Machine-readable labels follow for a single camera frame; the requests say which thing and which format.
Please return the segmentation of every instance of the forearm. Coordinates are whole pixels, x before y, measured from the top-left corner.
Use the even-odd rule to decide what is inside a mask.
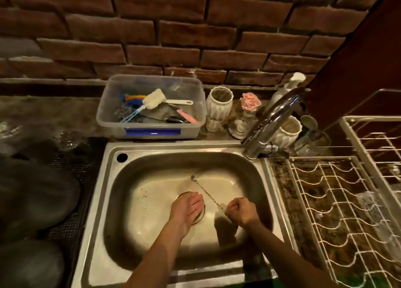
[[[287,288],[338,288],[326,272],[315,268],[311,263],[304,260],[260,221],[251,223],[246,230]]]
[[[168,221],[124,288],[165,288],[181,241],[177,225]]]

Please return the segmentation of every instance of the sink faucet hole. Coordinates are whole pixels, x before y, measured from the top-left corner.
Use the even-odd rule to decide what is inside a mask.
[[[181,193],[180,195],[178,195],[178,197],[176,198],[176,200],[179,199],[179,198],[180,198],[183,194],[185,194],[185,193],[189,193],[189,192]],[[203,208],[202,208],[201,212],[199,213],[199,215],[194,219],[194,221],[192,222],[192,225],[191,225],[191,226],[196,225],[198,222],[200,222],[200,221],[203,219],[204,209],[205,209],[205,205],[203,206]]]
[[[126,162],[127,159],[128,159],[128,155],[124,154],[124,153],[118,154],[118,156],[117,156],[117,161],[120,163]]]

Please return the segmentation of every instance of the pink handle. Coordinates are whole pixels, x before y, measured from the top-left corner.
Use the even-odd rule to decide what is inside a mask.
[[[188,115],[187,113],[184,113],[182,109],[177,109],[177,113],[183,116],[184,119],[190,123],[198,123],[198,121],[195,118],[193,118],[191,115]]]

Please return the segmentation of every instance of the chrome faucet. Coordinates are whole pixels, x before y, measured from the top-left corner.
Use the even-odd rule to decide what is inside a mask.
[[[265,150],[269,152],[278,151],[279,148],[269,143],[270,138],[278,128],[292,114],[297,102],[303,100],[303,97],[310,89],[297,87],[281,97],[262,118],[251,128],[246,137],[241,141],[245,148],[244,155],[250,160],[258,158],[259,154]]]

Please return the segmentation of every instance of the sink drain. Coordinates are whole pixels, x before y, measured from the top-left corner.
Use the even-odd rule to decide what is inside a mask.
[[[179,199],[179,198],[180,198],[183,194],[185,194],[185,193],[189,193],[189,192],[181,193],[180,195],[178,195],[178,197],[176,198],[176,200]],[[200,222],[200,221],[203,219],[204,208],[205,208],[205,205],[203,205],[203,208],[202,208],[201,212],[200,212],[199,215],[194,219],[194,221],[192,222],[192,225],[191,225],[191,226],[196,225],[198,222]]]

